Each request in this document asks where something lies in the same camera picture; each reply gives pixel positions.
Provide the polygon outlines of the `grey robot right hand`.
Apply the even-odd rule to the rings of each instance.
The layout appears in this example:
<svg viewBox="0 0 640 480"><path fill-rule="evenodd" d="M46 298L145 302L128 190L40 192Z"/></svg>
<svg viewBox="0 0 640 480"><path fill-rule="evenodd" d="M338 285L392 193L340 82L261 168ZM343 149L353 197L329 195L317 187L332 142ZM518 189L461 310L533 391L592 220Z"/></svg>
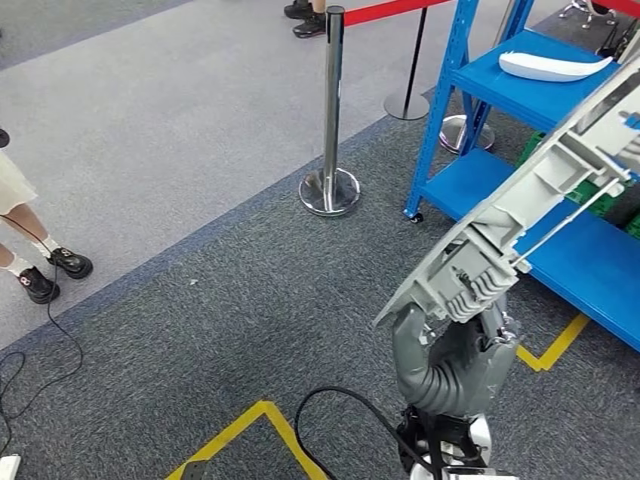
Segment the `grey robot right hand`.
<svg viewBox="0 0 640 480"><path fill-rule="evenodd" d="M392 344L400 392L429 415L466 418L486 412L519 344L505 296L465 323L450 322L429 348L420 341L426 325L425 312L409 303L395 315Z"/></svg>

